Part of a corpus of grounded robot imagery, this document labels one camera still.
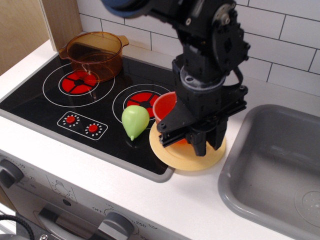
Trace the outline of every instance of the plastic pear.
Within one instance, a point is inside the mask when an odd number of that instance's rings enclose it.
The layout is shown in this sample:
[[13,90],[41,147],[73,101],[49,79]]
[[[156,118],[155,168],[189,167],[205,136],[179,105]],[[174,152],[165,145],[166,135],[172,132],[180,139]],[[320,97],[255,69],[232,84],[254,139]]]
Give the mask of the plastic pear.
[[150,116],[147,109],[138,105],[128,106],[121,116],[122,125],[131,141],[147,128],[149,120]]

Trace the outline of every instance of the stovetop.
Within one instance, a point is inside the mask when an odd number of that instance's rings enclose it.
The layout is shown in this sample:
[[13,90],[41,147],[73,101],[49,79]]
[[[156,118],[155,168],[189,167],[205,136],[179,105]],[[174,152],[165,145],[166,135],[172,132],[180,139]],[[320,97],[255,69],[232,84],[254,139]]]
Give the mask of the stovetop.
[[[114,79],[92,82],[81,80],[68,60],[56,56],[1,100],[0,115],[150,180],[164,182],[173,169],[153,153],[149,132],[155,122],[155,100],[173,90],[172,71],[133,59],[123,58],[123,70]],[[130,105],[143,106],[150,115],[147,129],[134,141],[121,123],[122,112]]]

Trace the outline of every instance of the gray sink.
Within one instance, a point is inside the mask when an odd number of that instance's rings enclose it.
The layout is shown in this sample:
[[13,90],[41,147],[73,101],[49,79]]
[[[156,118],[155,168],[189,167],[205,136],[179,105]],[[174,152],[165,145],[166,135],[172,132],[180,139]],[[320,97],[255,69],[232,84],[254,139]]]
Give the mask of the gray sink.
[[294,239],[319,240],[320,118],[277,105],[252,109],[218,189],[237,215]]

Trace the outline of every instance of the red cup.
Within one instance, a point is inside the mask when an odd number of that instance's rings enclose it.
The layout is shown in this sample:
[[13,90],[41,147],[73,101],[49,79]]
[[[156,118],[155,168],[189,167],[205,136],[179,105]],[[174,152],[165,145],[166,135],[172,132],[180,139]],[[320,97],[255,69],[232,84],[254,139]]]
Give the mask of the red cup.
[[[165,118],[165,116],[168,115],[174,109],[177,102],[177,95],[175,91],[171,91],[168,93],[165,93],[161,95],[160,97],[155,100],[152,111],[155,118],[156,124],[161,122],[162,119]],[[177,144],[186,144],[187,140],[182,139]]]

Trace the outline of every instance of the subway tile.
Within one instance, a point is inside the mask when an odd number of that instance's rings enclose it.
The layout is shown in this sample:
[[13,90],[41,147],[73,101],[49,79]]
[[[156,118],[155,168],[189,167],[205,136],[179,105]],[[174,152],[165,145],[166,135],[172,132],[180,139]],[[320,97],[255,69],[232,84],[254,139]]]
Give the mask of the subway tile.
[[316,54],[314,56],[314,59],[310,68],[310,72],[320,74],[320,50],[319,49],[316,51]]
[[250,0],[249,6],[320,21],[319,0]]
[[125,19],[125,25],[173,38],[178,37],[176,30],[172,28],[171,24],[164,23],[151,16],[140,16],[137,18]]
[[320,49],[320,22],[287,16],[280,39]]
[[251,45],[248,53],[250,57],[306,71],[316,51],[306,46],[249,33],[244,34],[244,40]]
[[245,5],[248,6],[249,0],[236,0],[237,5]]
[[268,83],[320,96],[320,75],[273,64]]
[[266,82],[268,80],[271,62],[249,58],[239,65],[243,76]]
[[101,0],[77,0],[77,4],[80,14],[89,15],[92,17],[108,20],[119,24],[125,24],[124,18],[115,16],[112,13],[110,13],[105,8]]
[[246,33],[278,39],[285,19],[284,14],[237,6],[238,22]]
[[177,56],[183,53],[183,47],[177,38],[151,33],[152,51]]
[[125,35],[130,44],[140,48],[151,50],[150,32],[137,29],[130,26],[125,26],[111,21],[101,20],[102,30],[115,35]]
[[80,14],[82,30],[84,32],[101,32],[101,20],[92,16]]
[[[271,62],[261,61],[258,59],[250,58],[239,65],[244,79],[246,77],[266,82],[269,76]],[[225,85],[233,85],[238,83],[235,73],[232,71],[225,80]]]

